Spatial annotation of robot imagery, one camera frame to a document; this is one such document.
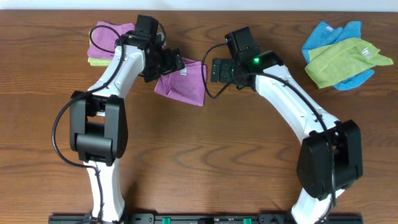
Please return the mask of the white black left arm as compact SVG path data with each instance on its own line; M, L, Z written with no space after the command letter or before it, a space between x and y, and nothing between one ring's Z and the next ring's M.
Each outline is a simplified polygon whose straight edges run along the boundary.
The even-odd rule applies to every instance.
M99 80L86 92L72 94L70 147L87 170L93 195L90 223L122 223L125 202L119 165L127 141L124 100L135 79L151 82L183 68L178 50L165 46L165 35L124 34Z

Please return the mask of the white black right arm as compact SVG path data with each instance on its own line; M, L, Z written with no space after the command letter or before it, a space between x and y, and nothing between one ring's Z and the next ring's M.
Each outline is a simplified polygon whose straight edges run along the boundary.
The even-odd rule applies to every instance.
M297 176L302 186L290 214L260 215L259 223L362 223L359 215L330 215L333 200L363 175L361 131L341 122L298 85L272 51L249 58L215 58L211 81L250 86L286 120L300 141Z

